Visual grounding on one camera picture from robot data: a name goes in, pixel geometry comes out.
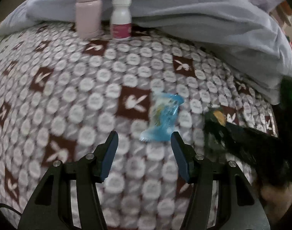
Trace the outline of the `person's right hand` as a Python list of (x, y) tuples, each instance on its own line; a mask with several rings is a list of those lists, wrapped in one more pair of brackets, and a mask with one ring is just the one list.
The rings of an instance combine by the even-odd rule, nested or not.
[(292, 182), (282, 187), (265, 184), (260, 189), (265, 201), (264, 211), (271, 224), (276, 224), (292, 205)]

